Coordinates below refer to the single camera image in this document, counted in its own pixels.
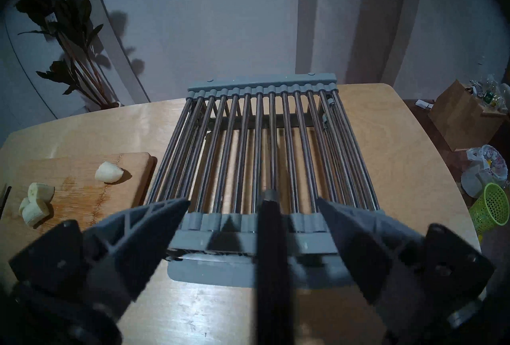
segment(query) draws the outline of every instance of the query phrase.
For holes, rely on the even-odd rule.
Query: banana slice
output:
[[[44,201],[39,198],[29,203],[25,209],[23,209],[23,220],[29,227],[33,227],[46,216],[49,216],[48,207]]]
[[[54,193],[55,188],[44,183],[32,183],[28,186],[28,200],[30,202],[39,199],[48,203],[52,200]]]
[[[115,164],[105,161],[97,169],[94,178],[95,180],[100,180],[104,183],[113,183],[119,180],[123,173],[123,169],[119,168]]]
[[[23,209],[30,203],[28,197],[23,198],[22,203],[19,206],[18,213],[21,215],[23,213]]]

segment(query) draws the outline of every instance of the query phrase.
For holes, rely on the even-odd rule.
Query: floor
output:
[[[450,148],[432,123],[432,120],[428,118],[430,109],[422,109],[416,106],[415,100],[404,100],[404,102],[423,127],[432,143],[434,143],[435,148],[445,161],[469,208],[473,205],[475,199],[468,196],[460,185],[462,172],[470,163],[467,159],[466,152],[450,151]],[[488,144],[495,147],[505,161],[510,163],[510,123],[504,122]],[[503,277],[510,272],[510,224],[485,233],[482,237],[481,247],[482,253],[496,266],[496,271],[487,285],[487,291],[492,292],[502,282]]]

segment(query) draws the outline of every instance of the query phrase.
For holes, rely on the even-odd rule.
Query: cardboard box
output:
[[[483,106],[458,80],[437,98],[428,116],[452,151],[486,145],[506,118]]]

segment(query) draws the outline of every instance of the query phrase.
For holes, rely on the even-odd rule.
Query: green mesh cup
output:
[[[469,208],[469,215],[478,235],[505,225],[508,221],[508,199],[503,189],[495,183],[485,186],[484,193]]]

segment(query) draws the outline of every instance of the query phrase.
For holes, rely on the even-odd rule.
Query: stainless steel rod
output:
[[[262,117],[264,116],[264,96],[257,94],[257,113],[255,117],[255,145],[253,149],[253,175],[251,181],[251,212],[257,213],[261,189],[262,168]]]
[[[363,156],[361,154],[360,145],[358,144],[358,141],[356,140],[356,135],[354,135],[354,132],[352,131],[352,127],[351,127],[349,118],[347,117],[347,113],[345,112],[344,105],[343,105],[342,101],[340,100],[340,96],[338,95],[337,90],[335,90],[333,92],[333,100],[339,110],[340,118],[343,120],[344,124],[347,126],[349,138],[350,138],[351,144],[354,147],[356,160],[358,161],[358,164],[362,168],[364,181],[366,182],[366,185],[370,191],[370,196],[371,196],[370,202],[371,202],[372,208],[374,210],[378,210],[378,209],[380,209],[379,202],[377,201],[377,195],[375,194],[375,190],[374,190],[372,181],[370,179],[370,175],[367,171],[367,167],[365,166],[365,161],[363,160]]]
[[[278,191],[277,109],[275,93],[269,93],[269,130],[271,138],[271,189]]]
[[[310,205],[312,212],[317,212],[317,181],[315,179],[314,163],[312,161],[312,152],[310,150],[310,142],[308,140],[307,126],[304,122],[303,104],[301,102],[301,92],[294,92],[294,100],[296,101],[296,114],[299,123],[299,134],[301,135],[301,146],[303,148],[304,168],[307,172],[308,192],[310,194]]]
[[[184,160],[182,160],[181,163],[178,163],[177,180],[176,180],[168,198],[175,198],[177,196],[178,191],[180,190],[180,188],[182,186],[182,183],[184,182],[184,177],[185,177],[184,173],[186,172],[186,168],[188,168],[189,163],[191,161],[191,157],[193,156],[193,147],[195,146],[195,143],[196,143],[200,119],[201,118],[199,118],[195,122],[195,124],[193,126],[193,135],[190,138],[190,140],[188,141],[188,144],[186,145],[186,158]]]
[[[236,119],[236,107],[239,107],[239,96],[232,97],[232,106],[230,107],[229,125],[225,135],[225,144],[221,153],[220,171],[218,174],[218,183],[216,185],[216,194],[214,196],[213,213],[221,213],[223,206],[223,193],[225,191],[225,178],[227,177],[227,167],[229,165],[230,148],[232,145],[233,125]]]
[[[186,103],[184,104],[184,108],[182,108],[182,112],[180,113],[179,120],[177,120],[176,127],[173,130],[172,137],[170,138],[170,142],[165,151],[165,155],[161,160],[160,167],[158,169],[158,173],[156,174],[156,178],[154,179],[154,183],[152,185],[152,189],[150,190],[149,197],[147,198],[147,204],[156,201],[158,196],[158,192],[161,188],[161,184],[163,183],[163,178],[168,169],[168,165],[170,164],[170,159],[172,157],[173,150],[176,148],[177,141],[180,136],[180,132],[182,130],[182,126],[184,126],[184,122],[186,121],[186,116],[191,107],[191,103],[193,102],[193,98],[188,97],[186,99]]]
[[[214,129],[213,129],[213,134],[211,137],[211,146],[209,148],[209,152],[207,153],[206,166],[203,169],[203,176],[202,176],[202,180],[200,182],[200,187],[198,189],[198,197],[197,197],[196,209],[195,209],[195,211],[197,211],[197,212],[202,212],[206,192],[209,187],[209,181],[211,179],[211,167],[213,165],[214,155],[216,153],[216,145],[218,144],[221,120],[223,119],[223,112],[225,111],[226,102],[227,102],[227,96],[226,95],[221,96],[220,104],[218,106],[218,112],[216,114],[216,121],[214,122]]]
[[[356,201],[356,206],[358,208],[368,209],[368,203],[365,200],[365,195],[363,193],[362,181],[360,180],[361,171],[356,167],[355,161],[352,156],[352,149],[347,142],[347,131],[345,130],[342,122],[340,121],[340,117],[338,116],[338,110],[333,101],[330,100],[330,110],[331,114],[334,118],[334,126],[338,130],[338,135],[340,136],[340,141],[342,143],[342,151],[345,152],[345,162],[347,164],[349,178],[351,180],[351,186],[354,193],[354,198]]]
[[[167,200],[170,198],[172,189],[174,188],[178,180],[178,175],[180,174],[178,173],[177,168],[179,164],[182,162],[186,146],[188,145],[188,141],[192,136],[193,126],[202,110],[202,104],[203,97],[199,97],[196,101],[192,115],[190,115],[186,121],[184,130],[182,131],[182,139],[179,140],[178,150],[173,155],[172,160],[170,162],[170,166],[168,167],[168,175],[165,181],[163,182],[162,191],[160,197],[158,198],[159,201]]]
[[[331,142],[333,145],[333,148],[335,149],[337,153],[337,157],[340,164],[340,177],[342,178],[342,186],[346,188],[344,191],[345,195],[345,204],[346,205],[355,205],[355,199],[354,194],[352,191],[352,187],[350,184],[350,177],[348,173],[348,169],[345,162],[345,153],[342,152],[341,148],[341,140],[340,136],[338,135],[337,128],[333,125],[334,117],[331,113],[330,106],[328,104],[328,99],[326,98],[326,92],[324,90],[319,91],[319,96],[322,102],[322,108],[324,109],[324,114],[326,114],[326,119],[328,120],[328,123],[330,125],[330,131],[331,131]]]
[[[179,188],[178,196],[183,198],[188,198],[190,194],[190,189],[193,182],[193,177],[195,176],[196,166],[198,164],[198,159],[200,158],[200,152],[203,146],[203,140],[206,137],[207,133],[207,125],[209,120],[211,119],[211,112],[213,111],[213,107],[215,104],[216,98],[210,97],[209,103],[207,104],[206,114],[203,116],[202,124],[200,125],[200,130],[196,136],[195,146],[193,147],[193,155],[191,156],[191,162],[184,172],[184,182]]]
[[[326,147],[326,141],[324,140],[324,133],[322,131],[322,121],[317,113],[317,107],[315,106],[314,93],[307,91],[308,96],[308,107],[312,115],[312,120],[315,127],[315,136],[317,138],[317,145],[319,145],[319,152],[322,161],[322,169],[326,177],[326,186],[328,187],[328,195],[333,202],[338,202],[337,187],[334,183],[334,178],[331,170],[331,162],[328,160],[328,148]]]
[[[289,99],[287,92],[281,93],[283,104],[283,126],[285,127],[285,147],[287,151],[287,169],[290,177],[290,209],[291,213],[299,212],[299,196],[297,194],[296,160],[294,146],[292,145],[292,131],[290,126]]]
[[[330,129],[329,129],[328,125],[324,125],[324,135],[326,136],[326,141],[328,142],[330,157],[331,157],[331,161],[332,161],[333,167],[334,167],[333,176],[334,176],[334,178],[337,181],[339,195],[340,195],[340,198],[341,198],[338,202],[341,202],[342,204],[347,205],[347,202],[345,200],[346,197],[345,197],[345,193],[344,193],[344,191],[347,188],[343,184],[342,179],[340,177],[340,167],[339,167],[339,164],[338,164],[340,162],[340,160],[337,158],[337,152],[336,152],[336,149],[333,146],[333,141],[332,141],[332,138],[331,138],[331,133],[330,133]]]
[[[239,150],[237,152],[236,171],[233,177],[234,192],[232,207],[236,214],[241,213],[243,198],[244,162],[246,160],[246,139],[248,138],[248,120],[251,114],[251,94],[244,95],[243,121],[241,123],[241,135],[239,137]]]

